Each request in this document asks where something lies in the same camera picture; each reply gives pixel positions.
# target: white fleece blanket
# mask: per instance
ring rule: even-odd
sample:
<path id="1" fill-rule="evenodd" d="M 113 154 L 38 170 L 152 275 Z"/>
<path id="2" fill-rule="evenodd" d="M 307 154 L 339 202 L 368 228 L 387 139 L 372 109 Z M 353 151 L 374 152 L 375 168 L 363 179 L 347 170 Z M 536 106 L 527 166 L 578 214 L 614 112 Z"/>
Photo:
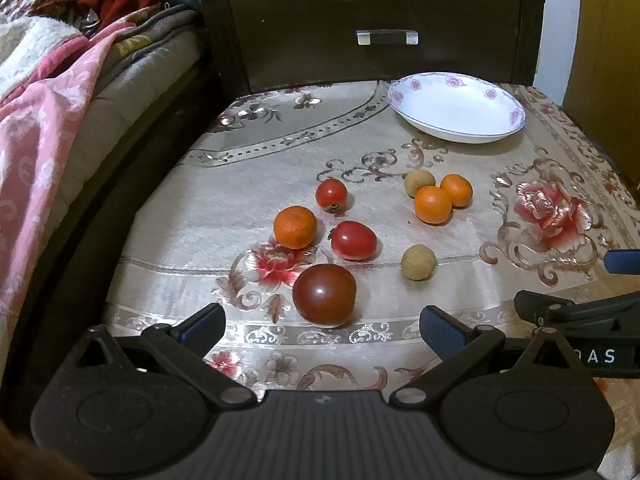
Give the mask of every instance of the white fleece blanket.
<path id="1" fill-rule="evenodd" d="M 80 31 L 51 18 L 6 22 L 0 14 L 0 101 L 26 81 L 47 54 Z"/>

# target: floral plate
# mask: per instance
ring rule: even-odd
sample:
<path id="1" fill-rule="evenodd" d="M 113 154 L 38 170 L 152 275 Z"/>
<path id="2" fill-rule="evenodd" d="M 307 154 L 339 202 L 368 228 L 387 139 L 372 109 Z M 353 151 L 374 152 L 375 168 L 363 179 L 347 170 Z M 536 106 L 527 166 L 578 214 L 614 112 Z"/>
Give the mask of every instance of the floral plate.
<path id="1" fill-rule="evenodd" d="M 413 126 L 453 142 L 503 139 L 519 131 L 526 118 L 522 105 L 499 86 L 451 72 L 403 77 L 389 87 L 387 97 Z"/>

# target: white wall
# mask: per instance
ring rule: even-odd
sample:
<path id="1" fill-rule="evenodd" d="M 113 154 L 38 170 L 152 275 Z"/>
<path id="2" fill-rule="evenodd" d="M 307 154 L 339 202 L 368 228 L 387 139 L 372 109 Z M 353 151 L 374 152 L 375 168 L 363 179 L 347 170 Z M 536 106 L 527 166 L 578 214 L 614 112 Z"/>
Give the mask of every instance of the white wall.
<path id="1" fill-rule="evenodd" d="M 574 61 L 580 0 L 546 0 L 534 85 L 562 104 Z"/>

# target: small beige round fruit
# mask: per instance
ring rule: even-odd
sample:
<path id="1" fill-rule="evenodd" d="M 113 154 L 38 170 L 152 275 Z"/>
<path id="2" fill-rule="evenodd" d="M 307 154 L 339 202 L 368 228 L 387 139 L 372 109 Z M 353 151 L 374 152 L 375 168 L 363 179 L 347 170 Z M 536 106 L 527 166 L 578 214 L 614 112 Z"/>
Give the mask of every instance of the small beige round fruit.
<path id="1" fill-rule="evenodd" d="M 415 195 L 421 188 L 435 185 L 436 179 L 431 173 L 425 170 L 410 171 L 404 178 L 404 190 L 411 198 L 415 198 Z"/>
<path id="2" fill-rule="evenodd" d="M 417 244 L 404 252 L 400 267 L 410 280 L 426 280 L 436 268 L 436 255 L 427 246 Z"/>

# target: ribbed black surface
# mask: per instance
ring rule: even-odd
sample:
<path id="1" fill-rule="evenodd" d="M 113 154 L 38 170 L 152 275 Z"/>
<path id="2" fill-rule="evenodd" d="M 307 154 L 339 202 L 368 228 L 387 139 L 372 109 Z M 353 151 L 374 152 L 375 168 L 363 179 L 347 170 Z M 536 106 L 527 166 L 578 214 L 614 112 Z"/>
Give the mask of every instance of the ribbed black surface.
<path id="1" fill-rule="evenodd" d="M 258 408 L 222 415 L 190 457 L 145 480 L 505 478 L 447 447 L 427 415 L 360 391 L 270 392 Z"/>

